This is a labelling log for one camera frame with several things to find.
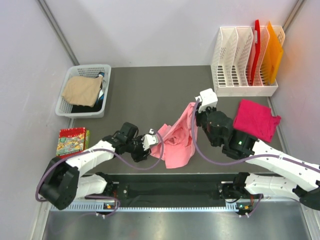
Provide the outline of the light pink t shirt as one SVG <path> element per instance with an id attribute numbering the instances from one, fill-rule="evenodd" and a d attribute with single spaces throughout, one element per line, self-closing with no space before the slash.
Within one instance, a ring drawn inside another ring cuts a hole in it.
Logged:
<path id="1" fill-rule="evenodd" d="M 151 156 L 161 158 L 167 169 L 176 169 L 188 164 L 195 154 L 193 137 L 198 136 L 196 123 L 192 121 L 195 103 L 190 102 L 173 125 L 163 124 L 158 130 L 164 141 L 151 149 Z"/>

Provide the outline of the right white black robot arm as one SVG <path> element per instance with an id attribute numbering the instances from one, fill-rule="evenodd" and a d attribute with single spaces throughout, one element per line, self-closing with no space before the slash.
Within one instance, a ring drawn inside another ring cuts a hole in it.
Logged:
<path id="1" fill-rule="evenodd" d="M 259 175 L 238 173 L 231 183 L 219 184 L 224 199 L 258 199 L 279 196 L 293 199 L 313 210 L 320 209 L 320 167 L 277 150 L 264 141 L 232 126 L 232 119 L 215 107 L 197 103 L 191 114 L 191 130 L 201 127 L 213 147 L 233 161 L 224 166 L 248 163 L 273 172 Z"/>

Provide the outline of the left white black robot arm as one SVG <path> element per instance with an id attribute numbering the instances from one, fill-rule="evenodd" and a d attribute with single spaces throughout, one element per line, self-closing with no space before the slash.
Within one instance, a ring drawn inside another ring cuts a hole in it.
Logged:
<path id="1" fill-rule="evenodd" d="M 102 172 L 86 175 L 87 172 L 124 153 L 130 154 L 135 162 L 143 161 L 159 141 L 155 130 L 140 135 L 137 126 L 125 122 L 120 130 L 87 150 L 65 158 L 52 158 L 36 187 L 35 199 L 64 210 L 77 199 L 113 198 L 115 188 L 110 177 Z"/>

